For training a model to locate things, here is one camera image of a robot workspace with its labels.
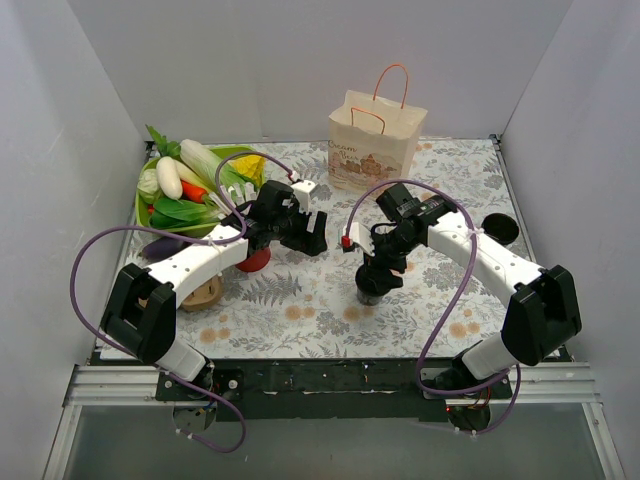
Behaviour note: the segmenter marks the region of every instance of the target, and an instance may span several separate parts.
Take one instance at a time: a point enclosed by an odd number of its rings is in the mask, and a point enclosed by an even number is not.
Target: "green basket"
[[[240,152],[254,152],[255,150],[247,145],[232,145],[229,147],[213,147],[211,151],[218,155],[220,158],[227,158],[229,155],[233,155],[234,153]],[[150,162],[148,162],[143,168],[142,171],[148,170],[150,168],[156,168],[156,164],[160,160],[160,157],[154,158]],[[151,218],[151,214],[147,210],[149,208],[149,204],[145,202],[140,194],[136,191],[136,223],[142,227],[149,227],[149,218]],[[190,227],[181,227],[181,228],[169,228],[167,232],[180,233],[182,235],[186,235],[187,237],[193,238],[202,238],[205,235],[208,235],[213,227],[215,227],[217,223],[204,223],[202,225],[192,225]]]

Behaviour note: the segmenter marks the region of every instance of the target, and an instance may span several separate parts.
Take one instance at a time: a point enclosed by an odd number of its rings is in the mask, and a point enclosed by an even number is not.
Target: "orange bag handle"
[[[401,63],[394,63],[393,65],[389,65],[387,68],[384,69],[384,72],[382,72],[382,75],[380,75],[380,78],[378,79],[378,83],[376,84],[376,89],[373,91],[373,100],[375,101],[376,97],[378,96],[378,88],[380,88],[380,82],[382,81],[382,77],[384,77],[384,74],[387,73],[387,71],[392,69],[393,67],[400,67],[401,69],[404,70],[404,73],[407,76],[407,81],[404,83],[404,95],[402,96],[402,106],[400,107],[400,108],[404,108],[404,102],[407,99],[407,90],[409,90],[409,72],[407,72],[407,67],[405,67]]]
[[[356,110],[358,112],[362,112],[362,113],[367,113],[369,115],[372,115],[374,117],[376,117],[378,120],[380,120],[382,122],[382,131],[380,132],[380,135],[384,135],[384,129],[387,126],[387,122],[384,121],[384,118],[382,118],[380,115],[376,115],[373,112],[370,112],[368,110],[365,110],[363,108],[358,108],[358,107],[351,107],[351,125],[353,126],[353,111]]]

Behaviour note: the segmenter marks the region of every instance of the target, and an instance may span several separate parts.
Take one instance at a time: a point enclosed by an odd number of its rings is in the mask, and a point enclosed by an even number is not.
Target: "carrot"
[[[202,200],[202,196],[207,194],[207,191],[204,188],[196,187],[195,185],[191,185],[184,180],[180,180],[180,183],[182,184],[182,192],[184,193],[185,197],[187,197],[192,202],[204,203],[204,200]]]

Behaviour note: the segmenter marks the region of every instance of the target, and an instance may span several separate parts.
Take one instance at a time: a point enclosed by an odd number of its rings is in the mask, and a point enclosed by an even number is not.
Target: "paper bag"
[[[387,70],[407,75],[402,103],[377,96]],[[383,180],[406,178],[427,111],[405,105],[409,74],[401,64],[382,72],[373,95],[347,91],[344,104],[329,116],[329,181],[363,192]]]

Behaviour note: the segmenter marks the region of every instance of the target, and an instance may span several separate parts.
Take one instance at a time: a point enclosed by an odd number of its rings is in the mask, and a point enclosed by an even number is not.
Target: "floral pattern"
[[[392,291],[376,307],[362,306],[354,283],[361,254],[344,254],[338,246],[358,195],[329,185],[327,143],[253,147],[319,184],[314,208],[329,214],[329,249],[308,258],[275,244],[271,246],[272,259],[263,270],[247,274],[227,269],[219,304],[195,313],[178,310],[178,336],[214,359],[416,357],[458,286],[463,269],[437,252],[417,249],[408,257],[404,287]],[[268,173],[284,180],[276,167],[269,167]],[[459,199],[478,224],[494,212],[515,217],[489,140],[420,140],[410,177]],[[365,225],[384,221],[373,200],[365,201],[356,217]],[[143,265],[138,253],[150,240],[150,235],[136,232],[127,262]],[[510,249],[528,258],[522,236]],[[490,336],[502,326],[504,314],[500,302],[472,280],[430,355],[453,356]],[[119,352],[103,348],[102,358],[121,357]]]

